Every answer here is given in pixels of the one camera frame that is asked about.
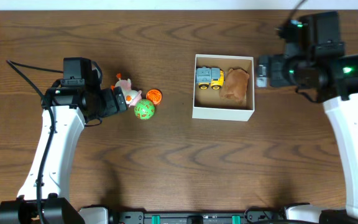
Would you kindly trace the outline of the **pink and white duck toy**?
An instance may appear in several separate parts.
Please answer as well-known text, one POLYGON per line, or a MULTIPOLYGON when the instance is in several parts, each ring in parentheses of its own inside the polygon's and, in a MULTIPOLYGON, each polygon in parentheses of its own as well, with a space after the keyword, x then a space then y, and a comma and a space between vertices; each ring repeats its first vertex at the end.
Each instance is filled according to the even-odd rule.
POLYGON ((127 106, 132 107, 135 106, 141 99, 142 99, 142 91, 141 90, 134 90, 132 88, 131 79, 123 79, 121 73, 116 75, 118 81, 115 85, 111 85, 111 89, 115 89, 115 87, 120 87, 122 93, 124 95, 125 101, 127 106))

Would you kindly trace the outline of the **brown plush teddy bear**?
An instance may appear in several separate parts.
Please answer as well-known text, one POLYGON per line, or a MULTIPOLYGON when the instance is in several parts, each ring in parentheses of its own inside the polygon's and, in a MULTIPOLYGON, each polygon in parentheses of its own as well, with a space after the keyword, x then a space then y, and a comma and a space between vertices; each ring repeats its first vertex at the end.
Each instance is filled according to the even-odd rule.
POLYGON ((222 99, 232 100, 238 104, 246 100, 247 86, 250 75, 243 69, 230 68, 219 91, 219 97, 222 99))

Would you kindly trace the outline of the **grey and yellow toy truck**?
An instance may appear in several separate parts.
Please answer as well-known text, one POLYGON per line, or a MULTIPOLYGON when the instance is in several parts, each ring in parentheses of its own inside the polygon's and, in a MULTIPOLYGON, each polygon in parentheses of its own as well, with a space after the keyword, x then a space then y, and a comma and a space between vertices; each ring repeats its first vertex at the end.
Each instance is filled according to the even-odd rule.
POLYGON ((195 71, 195 83, 200 90, 220 90, 224 84, 224 71, 218 67, 200 67, 195 71))

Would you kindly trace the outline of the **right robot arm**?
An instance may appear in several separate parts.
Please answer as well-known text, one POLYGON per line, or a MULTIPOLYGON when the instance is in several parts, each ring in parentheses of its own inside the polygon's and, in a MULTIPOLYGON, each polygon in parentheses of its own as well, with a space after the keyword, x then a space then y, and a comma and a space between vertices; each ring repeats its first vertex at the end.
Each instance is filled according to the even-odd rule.
POLYGON ((286 206, 283 223, 358 223, 358 54, 346 55, 336 11, 289 16, 277 34, 282 54, 261 55, 257 86, 295 91, 320 103, 334 131, 346 184, 346 205, 335 210, 308 203, 286 206))

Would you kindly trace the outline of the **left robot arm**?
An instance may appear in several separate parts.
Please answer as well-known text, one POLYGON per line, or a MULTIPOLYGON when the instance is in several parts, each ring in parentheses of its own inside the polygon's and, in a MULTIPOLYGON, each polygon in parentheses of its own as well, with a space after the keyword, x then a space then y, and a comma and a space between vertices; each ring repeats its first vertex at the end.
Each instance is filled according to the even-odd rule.
POLYGON ((77 142, 88 121, 127 109, 119 85, 71 85, 57 80, 45 93, 42 132, 30 172, 17 198, 0 204, 0 223, 117 223, 103 205, 76 210, 70 203, 70 174, 77 142))

